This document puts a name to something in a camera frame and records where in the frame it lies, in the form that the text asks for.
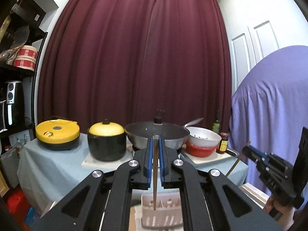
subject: light blue tablecloth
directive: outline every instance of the light blue tablecloth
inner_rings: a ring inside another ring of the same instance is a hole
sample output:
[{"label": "light blue tablecloth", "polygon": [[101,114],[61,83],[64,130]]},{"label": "light blue tablecloth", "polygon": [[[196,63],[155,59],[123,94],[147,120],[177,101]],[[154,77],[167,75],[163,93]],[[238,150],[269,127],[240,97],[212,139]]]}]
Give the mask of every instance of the light blue tablecloth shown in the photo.
[{"label": "light blue tablecloth", "polygon": [[[50,201],[60,201],[85,177],[87,177],[95,168],[82,167],[81,163],[88,155],[87,135],[80,135],[79,147],[69,151],[51,151],[41,147],[37,139],[32,140],[24,146],[21,153],[21,159],[18,168],[18,178],[20,186],[27,197],[29,203],[34,209],[42,213]],[[219,169],[223,174],[235,162],[235,158],[225,161],[198,166],[202,171],[209,171],[212,168]],[[100,169],[103,172],[109,172],[116,168]],[[244,183],[248,173],[248,166],[239,162],[229,179],[235,185]],[[158,192],[176,191],[176,189],[165,190],[158,182]],[[153,192],[133,190],[133,199],[141,198],[142,193]]]}]

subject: maroon curtain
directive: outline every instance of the maroon curtain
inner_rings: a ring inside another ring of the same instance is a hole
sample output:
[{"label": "maroon curtain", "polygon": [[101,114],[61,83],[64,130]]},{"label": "maroon curtain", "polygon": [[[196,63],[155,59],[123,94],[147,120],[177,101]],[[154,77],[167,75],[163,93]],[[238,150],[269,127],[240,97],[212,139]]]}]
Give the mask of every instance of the maroon curtain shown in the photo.
[{"label": "maroon curtain", "polygon": [[166,122],[203,117],[211,128],[221,110],[228,131],[231,63],[217,0],[79,0],[72,10],[48,43],[39,122],[63,116],[85,132],[106,117],[152,120],[158,108]]}]

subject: lid knob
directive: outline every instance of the lid knob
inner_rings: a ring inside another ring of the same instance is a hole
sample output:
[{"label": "lid knob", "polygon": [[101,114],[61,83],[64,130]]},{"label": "lid knob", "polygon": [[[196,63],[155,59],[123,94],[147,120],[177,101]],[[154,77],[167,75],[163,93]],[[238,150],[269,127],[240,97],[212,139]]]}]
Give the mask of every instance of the lid knob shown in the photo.
[{"label": "lid knob", "polygon": [[163,123],[163,114],[165,110],[156,109],[156,116],[154,117],[155,124],[162,124]]},{"label": "lid knob", "polygon": [[105,119],[102,121],[102,124],[110,124],[110,119]]}]

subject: pan lid handle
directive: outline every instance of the pan lid handle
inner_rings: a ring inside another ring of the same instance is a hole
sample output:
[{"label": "pan lid handle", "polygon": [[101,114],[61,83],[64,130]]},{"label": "pan lid handle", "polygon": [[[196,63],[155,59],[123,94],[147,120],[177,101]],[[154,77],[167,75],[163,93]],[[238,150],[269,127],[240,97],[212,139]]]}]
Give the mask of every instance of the pan lid handle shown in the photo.
[{"label": "pan lid handle", "polygon": [[156,109],[156,116],[154,117],[155,124],[162,124],[163,123],[163,114],[165,110]]}]

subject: red container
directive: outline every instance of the red container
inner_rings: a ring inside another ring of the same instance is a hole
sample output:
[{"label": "red container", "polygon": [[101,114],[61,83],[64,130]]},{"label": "red container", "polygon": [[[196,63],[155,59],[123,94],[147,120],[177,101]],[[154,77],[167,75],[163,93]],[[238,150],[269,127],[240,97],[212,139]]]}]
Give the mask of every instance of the red container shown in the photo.
[{"label": "red container", "polygon": [[17,187],[13,189],[11,195],[7,199],[7,208],[19,225],[23,223],[30,207],[21,188]]},{"label": "red container", "polygon": [[35,61],[27,58],[15,58],[13,66],[34,71]]},{"label": "red container", "polygon": [[186,151],[192,156],[195,157],[208,157],[210,156],[215,150],[218,148],[217,146],[214,147],[198,147],[186,142]]},{"label": "red container", "polygon": [[35,47],[24,45],[19,51],[16,58],[27,58],[34,62],[38,56],[38,50]]}]

